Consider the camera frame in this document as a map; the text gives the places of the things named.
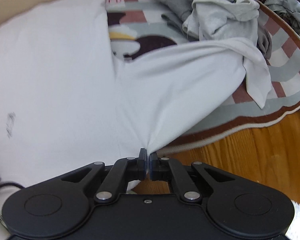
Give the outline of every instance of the white cloth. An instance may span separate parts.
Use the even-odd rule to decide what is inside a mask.
[[[0,27],[0,177],[25,187],[95,161],[158,150],[267,71],[245,38],[159,49],[125,63],[105,0],[41,4]],[[251,87],[262,93],[253,80]],[[7,194],[0,192],[0,203]]]
[[[254,0],[193,0],[192,14],[183,23],[183,30],[200,41],[223,40],[234,37],[249,39],[257,49],[259,4]],[[263,61],[258,67],[245,65],[248,94],[263,108],[271,90],[268,66]]]

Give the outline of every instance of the white fluffy material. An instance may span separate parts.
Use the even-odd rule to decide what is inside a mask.
[[[294,206],[294,218],[286,233],[291,240],[300,240],[300,204],[292,201]]]

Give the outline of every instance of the pile of clothes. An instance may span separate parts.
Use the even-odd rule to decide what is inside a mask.
[[[300,36],[300,2],[297,0],[266,0],[264,3],[279,15]]]
[[[271,57],[271,37],[258,24],[259,4],[255,0],[159,1],[172,11],[163,14],[162,18],[190,41],[244,37],[252,41],[265,58]]]

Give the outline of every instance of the gray stripe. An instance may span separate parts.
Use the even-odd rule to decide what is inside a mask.
[[[258,23],[260,23],[261,25],[264,26],[267,23],[268,19],[269,19],[269,16],[260,9]]]
[[[300,91],[289,97],[268,99],[263,109],[260,109],[255,102],[220,106],[184,134],[193,134],[208,130],[232,121],[238,116],[258,117],[272,114],[278,111],[282,106],[293,106],[299,101]]]
[[[170,12],[170,9],[161,3],[154,2],[126,2],[124,7],[107,8],[107,12],[155,10],[158,14]]]
[[[272,36],[272,52],[280,49],[282,45],[287,41],[289,35],[285,32],[284,29],[280,28],[278,32]]]
[[[125,23],[130,29],[137,31],[138,37],[145,35],[161,35],[169,38],[185,38],[180,32],[167,26],[166,23]]]
[[[300,71],[300,49],[297,48],[291,58],[281,67],[269,66],[271,81],[284,82],[293,78]]]

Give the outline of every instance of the black cable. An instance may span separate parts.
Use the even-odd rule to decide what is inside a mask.
[[[22,185],[16,183],[16,182],[4,182],[4,183],[0,183],[0,189],[3,188],[3,187],[10,187],[10,186],[13,186],[13,187],[17,187],[19,189],[23,189],[25,187],[23,187]]]

